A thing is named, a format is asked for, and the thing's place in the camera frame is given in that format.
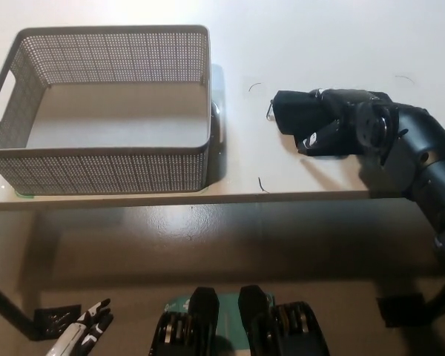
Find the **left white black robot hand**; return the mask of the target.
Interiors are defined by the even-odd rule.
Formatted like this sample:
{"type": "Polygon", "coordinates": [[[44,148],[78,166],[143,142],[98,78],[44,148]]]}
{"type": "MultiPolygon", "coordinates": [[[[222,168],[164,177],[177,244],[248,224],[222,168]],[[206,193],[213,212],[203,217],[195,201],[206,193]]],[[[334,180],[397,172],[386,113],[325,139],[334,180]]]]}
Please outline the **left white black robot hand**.
{"type": "Polygon", "coordinates": [[[46,355],[89,355],[113,321],[110,303],[107,298],[90,307],[64,330],[46,355]]]}

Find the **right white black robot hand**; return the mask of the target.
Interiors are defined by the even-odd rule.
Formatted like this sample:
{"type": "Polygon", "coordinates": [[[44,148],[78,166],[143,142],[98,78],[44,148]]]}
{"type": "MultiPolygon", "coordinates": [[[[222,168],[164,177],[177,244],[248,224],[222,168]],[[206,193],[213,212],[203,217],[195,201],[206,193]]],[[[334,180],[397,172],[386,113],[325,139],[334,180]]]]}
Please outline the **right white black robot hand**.
{"type": "Polygon", "coordinates": [[[385,163],[399,128],[399,109],[384,92],[316,89],[303,93],[297,151],[305,156],[376,156],[385,163]]]}

